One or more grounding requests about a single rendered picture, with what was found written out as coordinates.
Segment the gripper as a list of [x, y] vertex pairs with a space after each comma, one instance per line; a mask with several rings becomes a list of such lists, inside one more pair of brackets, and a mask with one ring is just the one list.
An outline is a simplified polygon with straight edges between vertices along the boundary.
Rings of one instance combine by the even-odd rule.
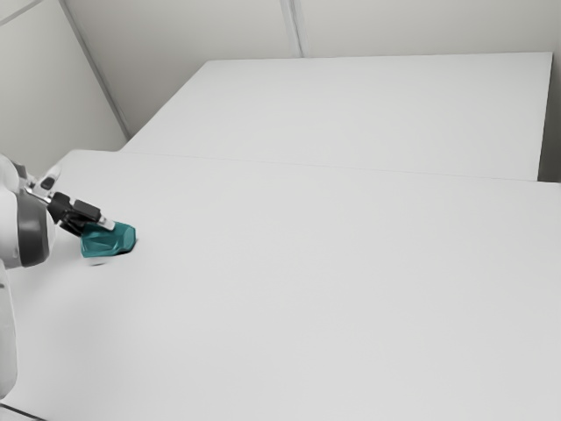
[[79, 199], [71, 204], [70, 197], [60, 192], [52, 194], [47, 210], [55, 224], [78, 238], [83, 235], [85, 226], [89, 223], [103, 229], [115, 228], [115, 222], [105, 217], [99, 208]]

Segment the teal faceted mug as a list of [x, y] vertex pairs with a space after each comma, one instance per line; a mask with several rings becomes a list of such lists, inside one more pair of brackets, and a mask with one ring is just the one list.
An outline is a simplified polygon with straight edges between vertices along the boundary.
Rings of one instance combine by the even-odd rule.
[[81, 254], [84, 258], [117, 256], [129, 253], [136, 241], [136, 229], [131, 225], [116, 222], [112, 230], [107, 230], [88, 223], [81, 236]]

